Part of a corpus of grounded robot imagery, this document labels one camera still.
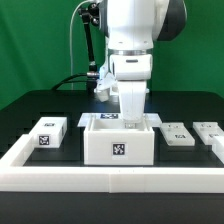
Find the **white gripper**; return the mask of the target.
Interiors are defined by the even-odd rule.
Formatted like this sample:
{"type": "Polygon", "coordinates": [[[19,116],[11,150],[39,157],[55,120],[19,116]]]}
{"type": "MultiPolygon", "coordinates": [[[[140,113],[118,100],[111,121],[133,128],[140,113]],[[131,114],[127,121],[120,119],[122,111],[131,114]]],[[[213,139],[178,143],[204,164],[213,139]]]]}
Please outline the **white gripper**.
{"type": "Polygon", "coordinates": [[[137,129],[137,123],[142,120],[145,97],[145,81],[119,81],[118,93],[121,117],[126,129],[137,129]]]}

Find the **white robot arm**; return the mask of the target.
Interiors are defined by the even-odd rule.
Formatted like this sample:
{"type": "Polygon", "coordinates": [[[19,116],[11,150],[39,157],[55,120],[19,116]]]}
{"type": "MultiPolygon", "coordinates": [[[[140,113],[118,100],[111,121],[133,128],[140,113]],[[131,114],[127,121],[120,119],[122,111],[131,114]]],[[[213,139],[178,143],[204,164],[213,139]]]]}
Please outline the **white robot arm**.
{"type": "Polygon", "coordinates": [[[96,0],[100,30],[106,36],[106,60],[96,93],[106,101],[116,88],[121,119],[133,128],[143,119],[147,81],[156,41],[171,41],[184,29],[184,0],[96,0]]]}

